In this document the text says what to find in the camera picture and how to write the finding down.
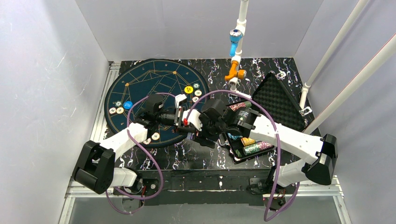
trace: black and white marble pattern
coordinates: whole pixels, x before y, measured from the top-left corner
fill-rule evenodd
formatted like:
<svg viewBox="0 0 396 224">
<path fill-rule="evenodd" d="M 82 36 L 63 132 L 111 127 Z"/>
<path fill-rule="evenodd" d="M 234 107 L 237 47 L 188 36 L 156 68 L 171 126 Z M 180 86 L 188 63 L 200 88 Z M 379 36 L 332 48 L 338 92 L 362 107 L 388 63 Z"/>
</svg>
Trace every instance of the black and white marble pattern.
<svg viewBox="0 0 396 224">
<path fill-rule="evenodd" d="M 231 59 L 195 59 L 179 60 L 179 62 L 195 68 L 206 77 L 209 90 L 229 89 L 224 76 L 229 72 Z M 137 63 L 138 61 L 122 62 L 120 74 Z M 244 80 L 239 80 L 237 88 L 239 91 L 249 95 L 253 94 L 264 76 L 269 72 L 274 72 L 282 77 L 282 81 L 289 87 L 295 101 L 299 102 L 302 82 L 293 58 L 246 58 L 242 59 L 240 68 L 245 69 L 247 75 Z M 226 93 L 216 93 L 215 97 L 228 103 L 239 101 L 239 98 L 231 97 Z M 310 123 L 313 120 L 313 115 L 310 114 L 307 119 Z M 111 131 L 107 129 L 106 136 L 110 137 L 112 135 Z M 248 161 L 234 164 L 228 149 L 217 144 L 214 149 L 202 147 L 190 140 L 183 140 L 168 147 L 153 148 L 150 153 L 163 170 L 269 168 L 275 164 L 276 160 L 276 152 L 273 151 L 267 155 L 257 156 Z M 282 151 L 281 159 L 282 164 L 284 164 L 291 163 L 298 158 Z M 116 167 L 146 170 L 152 169 L 154 165 L 143 151 L 134 147 L 116 161 Z"/>
</svg>

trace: gray floor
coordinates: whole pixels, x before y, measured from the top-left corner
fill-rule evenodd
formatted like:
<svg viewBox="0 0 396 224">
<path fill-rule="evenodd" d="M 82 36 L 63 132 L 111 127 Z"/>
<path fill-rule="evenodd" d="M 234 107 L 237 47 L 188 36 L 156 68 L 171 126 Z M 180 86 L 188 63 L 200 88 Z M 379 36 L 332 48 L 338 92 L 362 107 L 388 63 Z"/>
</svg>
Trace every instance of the gray floor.
<svg viewBox="0 0 396 224">
<path fill-rule="evenodd" d="M 112 199 L 121 208 L 121 199 Z M 136 206 L 124 203 L 125 208 Z M 146 206 L 139 212 L 122 215 L 106 198 L 76 198 L 71 224 L 248 224 L 263 223 L 264 207 L 247 204 L 173 204 Z M 340 224 L 333 197 L 298 197 L 293 205 L 271 224 Z"/>
</svg>

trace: blue valve handle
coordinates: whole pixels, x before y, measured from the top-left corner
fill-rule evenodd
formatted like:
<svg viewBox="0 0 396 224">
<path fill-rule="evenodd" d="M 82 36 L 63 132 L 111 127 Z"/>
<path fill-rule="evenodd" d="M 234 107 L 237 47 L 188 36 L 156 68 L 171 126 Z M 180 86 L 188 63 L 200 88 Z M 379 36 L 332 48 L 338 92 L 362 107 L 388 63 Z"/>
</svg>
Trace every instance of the blue valve handle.
<svg viewBox="0 0 396 224">
<path fill-rule="evenodd" d="M 238 42 L 242 39 L 242 33 L 237 30 L 233 29 L 230 31 L 230 40 L 231 40 L 231 49 L 230 49 L 230 56 L 235 56 L 236 48 L 238 47 Z"/>
</svg>

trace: round mat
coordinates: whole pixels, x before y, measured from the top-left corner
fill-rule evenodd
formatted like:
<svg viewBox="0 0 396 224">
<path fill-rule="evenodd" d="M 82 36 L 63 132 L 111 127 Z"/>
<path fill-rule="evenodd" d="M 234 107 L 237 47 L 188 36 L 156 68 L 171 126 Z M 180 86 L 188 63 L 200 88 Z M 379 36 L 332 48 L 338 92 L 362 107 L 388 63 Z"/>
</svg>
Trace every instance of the round mat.
<svg viewBox="0 0 396 224">
<path fill-rule="evenodd" d="M 148 59 L 142 61 L 121 74 L 110 86 L 105 98 L 105 118 L 107 125 L 114 133 L 127 127 L 127 115 L 131 104 L 145 96 L 157 92 L 168 92 L 173 95 L 186 94 L 187 109 L 193 105 L 193 98 L 208 93 L 209 89 L 204 77 L 195 69 L 182 63 L 165 59 Z M 174 107 L 173 97 L 165 96 L 165 108 Z M 206 99 L 198 103 L 201 109 Z M 144 103 L 133 109 L 133 115 L 144 108 Z M 145 147 L 165 147 L 183 140 L 186 135 L 172 132 L 172 126 L 160 125 L 156 134 L 150 138 L 151 142 Z"/>
</svg>

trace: white wall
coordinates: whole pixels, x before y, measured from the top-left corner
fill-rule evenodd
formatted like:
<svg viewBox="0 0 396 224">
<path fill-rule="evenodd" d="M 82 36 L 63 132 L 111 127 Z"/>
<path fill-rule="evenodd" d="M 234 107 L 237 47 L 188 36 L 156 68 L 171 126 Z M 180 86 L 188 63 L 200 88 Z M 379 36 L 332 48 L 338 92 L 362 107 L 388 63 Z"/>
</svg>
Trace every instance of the white wall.
<svg viewBox="0 0 396 224">
<path fill-rule="evenodd" d="M 251 0 L 244 57 L 293 57 L 323 0 Z M 108 60 L 227 58 L 239 0 L 76 0 Z"/>
<path fill-rule="evenodd" d="M 304 81 L 356 2 L 324 1 L 295 56 Z M 395 8 L 394 0 L 372 0 L 369 3 L 361 19 L 313 83 L 308 98 L 316 115 L 396 32 Z M 392 194 L 396 189 L 395 84 L 396 55 L 393 55 L 320 126 L 322 134 L 331 133 L 338 138 L 339 157 L 335 173 L 344 190 L 353 223 L 395 222 L 395 196 Z"/>
<path fill-rule="evenodd" d="M 107 60 L 75 1 L 0 3 L 0 223 L 57 223 Z"/>
</svg>

